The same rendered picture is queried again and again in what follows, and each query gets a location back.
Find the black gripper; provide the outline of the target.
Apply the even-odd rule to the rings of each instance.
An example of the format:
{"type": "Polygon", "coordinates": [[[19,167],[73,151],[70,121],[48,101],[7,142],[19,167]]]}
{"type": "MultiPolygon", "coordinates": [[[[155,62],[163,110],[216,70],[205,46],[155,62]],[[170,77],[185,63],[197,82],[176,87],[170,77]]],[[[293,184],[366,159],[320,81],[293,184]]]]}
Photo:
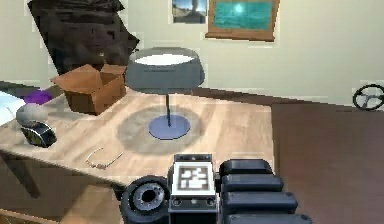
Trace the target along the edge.
{"type": "Polygon", "coordinates": [[[169,197],[165,177],[147,175],[133,181],[120,201],[124,224],[169,224],[169,197]]]}

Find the white bed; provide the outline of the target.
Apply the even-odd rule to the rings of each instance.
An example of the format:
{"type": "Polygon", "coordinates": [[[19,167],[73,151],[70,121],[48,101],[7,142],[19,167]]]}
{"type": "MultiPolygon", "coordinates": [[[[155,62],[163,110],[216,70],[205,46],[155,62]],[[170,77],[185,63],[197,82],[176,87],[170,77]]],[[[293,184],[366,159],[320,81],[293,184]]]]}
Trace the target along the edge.
{"type": "Polygon", "coordinates": [[[17,110],[24,105],[22,98],[0,91],[0,126],[12,121],[17,110]]]}

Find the light wooden table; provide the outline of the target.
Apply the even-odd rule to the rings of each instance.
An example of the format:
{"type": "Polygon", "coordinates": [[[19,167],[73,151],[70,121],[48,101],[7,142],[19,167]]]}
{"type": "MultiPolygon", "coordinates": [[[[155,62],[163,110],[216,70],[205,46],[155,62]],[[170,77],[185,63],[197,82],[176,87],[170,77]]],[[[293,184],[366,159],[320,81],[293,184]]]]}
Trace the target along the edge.
{"type": "Polygon", "coordinates": [[[27,144],[16,122],[0,127],[0,213],[40,224],[123,224],[112,185],[128,185],[144,175],[165,175],[177,153],[210,153],[229,158],[274,160],[271,110],[267,106],[210,98],[197,90],[171,97],[171,110],[191,123],[187,135],[161,141],[149,122],[164,114],[158,95],[128,91],[99,116],[68,108],[58,88],[47,103],[57,142],[48,149],[27,144]],[[106,170],[85,159],[103,147],[123,155],[106,170]]]}

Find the brown cardboard box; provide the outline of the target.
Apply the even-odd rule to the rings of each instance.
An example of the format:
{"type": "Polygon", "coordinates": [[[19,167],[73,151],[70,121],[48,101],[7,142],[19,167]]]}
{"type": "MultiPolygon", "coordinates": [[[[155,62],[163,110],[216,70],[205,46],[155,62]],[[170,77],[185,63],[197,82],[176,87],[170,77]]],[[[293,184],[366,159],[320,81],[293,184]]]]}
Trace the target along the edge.
{"type": "Polygon", "coordinates": [[[126,95],[125,66],[104,64],[96,70],[89,64],[51,81],[64,91],[73,112],[100,115],[126,95]]]}

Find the black alarm clock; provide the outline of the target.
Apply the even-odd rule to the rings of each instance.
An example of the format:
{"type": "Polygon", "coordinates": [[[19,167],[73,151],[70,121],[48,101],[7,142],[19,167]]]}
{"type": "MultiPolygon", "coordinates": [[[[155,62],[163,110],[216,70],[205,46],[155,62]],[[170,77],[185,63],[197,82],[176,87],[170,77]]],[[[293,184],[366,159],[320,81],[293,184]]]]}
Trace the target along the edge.
{"type": "Polygon", "coordinates": [[[22,127],[21,131],[27,142],[33,146],[48,148],[57,141],[54,130],[42,122],[37,122],[30,127],[22,127]]]}

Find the grey table lamp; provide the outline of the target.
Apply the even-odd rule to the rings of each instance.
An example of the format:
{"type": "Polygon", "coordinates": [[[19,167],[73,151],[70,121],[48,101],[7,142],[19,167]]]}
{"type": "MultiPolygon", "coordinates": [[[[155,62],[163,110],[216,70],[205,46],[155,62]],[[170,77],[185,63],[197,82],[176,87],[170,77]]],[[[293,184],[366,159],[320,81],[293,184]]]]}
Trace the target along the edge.
{"type": "Polygon", "coordinates": [[[130,89],[165,96],[166,114],[149,123],[149,133],[160,140],[178,139],[189,132],[189,120],[171,112],[170,95],[190,91],[204,80],[199,55],[182,47],[138,50],[129,56],[125,71],[125,85],[130,89]]]}

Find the grey round ball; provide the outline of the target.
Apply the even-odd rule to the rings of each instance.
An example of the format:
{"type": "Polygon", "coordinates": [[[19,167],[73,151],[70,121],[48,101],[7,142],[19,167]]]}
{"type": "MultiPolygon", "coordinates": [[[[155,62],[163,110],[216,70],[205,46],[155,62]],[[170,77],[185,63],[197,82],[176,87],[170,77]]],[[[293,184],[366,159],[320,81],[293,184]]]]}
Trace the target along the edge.
{"type": "Polygon", "coordinates": [[[23,127],[31,127],[37,122],[45,122],[47,119],[47,110],[42,105],[35,103],[25,104],[16,112],[16,121],[23,127]]]}

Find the purple bowl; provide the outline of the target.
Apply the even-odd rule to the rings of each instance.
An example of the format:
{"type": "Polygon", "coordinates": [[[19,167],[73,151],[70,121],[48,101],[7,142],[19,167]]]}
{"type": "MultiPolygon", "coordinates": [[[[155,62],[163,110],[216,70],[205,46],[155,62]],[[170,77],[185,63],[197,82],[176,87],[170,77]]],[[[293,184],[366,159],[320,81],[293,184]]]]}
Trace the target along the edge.
{"type": "Polygon", "coordinates": [[[45,104],[52,99],[52,95],[46,90],[35,90],[24,97],[26,103],[45,104]]]}

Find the small unframed photo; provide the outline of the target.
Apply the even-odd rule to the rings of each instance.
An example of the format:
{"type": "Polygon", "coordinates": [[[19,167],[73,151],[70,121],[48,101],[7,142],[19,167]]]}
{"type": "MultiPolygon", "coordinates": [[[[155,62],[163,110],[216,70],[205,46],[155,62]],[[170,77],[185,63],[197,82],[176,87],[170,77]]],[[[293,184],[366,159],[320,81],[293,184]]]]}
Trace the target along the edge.
{"type": "Polygon", "coordinates": [[[174,23],[205,24],[207,0],[172,0],[174,23]]]}

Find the wood framed teal picture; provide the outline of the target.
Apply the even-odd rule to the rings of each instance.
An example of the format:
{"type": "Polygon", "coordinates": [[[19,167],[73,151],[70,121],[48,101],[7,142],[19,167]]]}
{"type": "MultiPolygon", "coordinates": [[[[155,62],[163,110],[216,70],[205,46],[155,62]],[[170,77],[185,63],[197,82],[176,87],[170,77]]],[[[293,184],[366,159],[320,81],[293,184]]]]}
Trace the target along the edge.
{"type": "Polygon", "coordinates": [[[206,38],[273,42],[280,0],[209,0],[206,38]]]}

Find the black round wheel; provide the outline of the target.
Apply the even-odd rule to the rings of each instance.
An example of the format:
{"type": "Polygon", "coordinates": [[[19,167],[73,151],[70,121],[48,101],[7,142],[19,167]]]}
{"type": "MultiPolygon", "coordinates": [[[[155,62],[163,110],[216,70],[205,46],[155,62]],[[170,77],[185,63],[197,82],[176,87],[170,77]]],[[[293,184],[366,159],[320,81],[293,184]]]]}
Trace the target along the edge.
{"type": "Polygon", "coordinates": [[[360,87],[355,91],[355,93],[352,96],[352,103],[353,105],[362,111],[374,111],[377,110],[378,108],[382,107],[384,105],[384,87],[378,84],[368,84],[360,87]],[[365,89],[369,88],[375,88],[376,90],[380,90],[381,94],[375,95],[375,94],[366,94],[364,93],[365,89]],[[358,104],[358,98],[363,97],[364,102],[362,105],[358,104]],[[378,103],[374,106],[369,107],[369,101],[371,99],[378,100],[378,103]]]}

